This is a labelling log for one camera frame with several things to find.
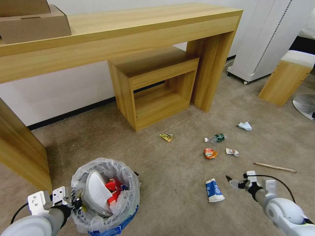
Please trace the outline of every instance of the wooden console table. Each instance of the wooden console table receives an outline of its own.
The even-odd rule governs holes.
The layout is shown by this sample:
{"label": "wooden console table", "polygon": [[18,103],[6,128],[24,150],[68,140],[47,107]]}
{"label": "wooden console table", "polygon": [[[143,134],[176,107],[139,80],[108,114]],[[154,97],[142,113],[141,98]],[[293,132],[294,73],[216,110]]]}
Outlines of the wooden console table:
{"label": "wooden console table", "polygon": [[[207,112],[242,10],[200,3],[68,16],[72,35],[0,41],[0,83],[188,42],[199,57],[191,102]],[[0,99],[0,161],[52,191],[46,151]]]}

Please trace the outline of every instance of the white air purifier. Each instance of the white air purifier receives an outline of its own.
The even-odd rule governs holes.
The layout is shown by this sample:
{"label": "white air purifier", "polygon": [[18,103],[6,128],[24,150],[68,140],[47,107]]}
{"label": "white air purifier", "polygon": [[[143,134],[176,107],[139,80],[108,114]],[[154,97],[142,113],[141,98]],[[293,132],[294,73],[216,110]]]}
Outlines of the white air purifier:
{"label": "white air purifier", "polygon": [[248,84],[271,74],[314,7],[315,0],[258,1],[228,75]]}

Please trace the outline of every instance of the wooden stool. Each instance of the wooden stool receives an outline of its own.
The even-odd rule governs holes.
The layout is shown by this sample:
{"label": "wooden stool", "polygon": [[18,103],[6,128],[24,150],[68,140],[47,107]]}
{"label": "wooden stool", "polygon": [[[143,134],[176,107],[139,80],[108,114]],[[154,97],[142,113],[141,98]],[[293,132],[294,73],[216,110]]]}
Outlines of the wooden stool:
{"label": "wooden stool", "polygon": [[189,107],[198,61],[176,47],[108,61],[117,106],[136,131]]}
{"label": "wooden stool", "polygon": [[313,69],[315,55],[288,51],[258,95],[259,98],[282,106]]}

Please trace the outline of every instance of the green bottle label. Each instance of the green bottle label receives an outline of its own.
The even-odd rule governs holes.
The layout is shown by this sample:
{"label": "green bottle label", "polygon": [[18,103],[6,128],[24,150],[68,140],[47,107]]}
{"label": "green bottle label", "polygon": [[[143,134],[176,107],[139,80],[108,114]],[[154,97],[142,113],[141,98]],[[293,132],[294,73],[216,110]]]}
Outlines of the green bottle label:
{"label": "green bottle label", "polygon": [[224,134],[216,134],[215,137],[217,138],[218,143],[224,141]]}

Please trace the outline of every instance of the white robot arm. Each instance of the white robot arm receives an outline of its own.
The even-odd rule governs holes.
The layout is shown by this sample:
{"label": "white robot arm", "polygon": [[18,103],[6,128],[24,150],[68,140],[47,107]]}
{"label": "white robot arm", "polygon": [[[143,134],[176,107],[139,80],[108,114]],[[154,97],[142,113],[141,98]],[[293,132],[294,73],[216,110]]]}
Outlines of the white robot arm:
{"label": "white robot arm", "polygon": [[256,175],[255,171],[247,171],[243,175],[243,181],[233,180],[229,176],[226,178],[230,185],[246,189],[262,206],[267,217],[287,236],[315,235],[315,225],[304,215],[303,210],[295,202],[277,196],[276,180],[263,180],[260,185],[257,176],[261,175]]}
{"label": "white robot arm", "polygon": [[52,201],[47,191],[29,195],[27,200],[32,215],[11,222],[1,236],[55,236],[67,222],[73,208],[68,203],[70,199],[64,186],[52,192]]}

